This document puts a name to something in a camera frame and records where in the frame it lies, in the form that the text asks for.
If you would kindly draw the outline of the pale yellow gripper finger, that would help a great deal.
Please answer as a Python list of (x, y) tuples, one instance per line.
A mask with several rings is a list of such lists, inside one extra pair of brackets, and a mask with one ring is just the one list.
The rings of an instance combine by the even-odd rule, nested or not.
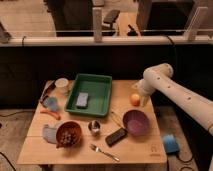
[(149, 96), (141, 96), (141, 106), (144, 107), (149, 100)]

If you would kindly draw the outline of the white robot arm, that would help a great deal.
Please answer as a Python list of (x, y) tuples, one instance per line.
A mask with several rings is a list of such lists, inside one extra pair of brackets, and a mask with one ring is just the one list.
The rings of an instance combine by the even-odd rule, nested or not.
[(155, 65), (145, 69), (143, 78), (132, 87), (142, 96), (143, 105), (156, 90), (160, 91), (213, 136), (213, 101), (177, 84), (172, 76), (170, 64)]

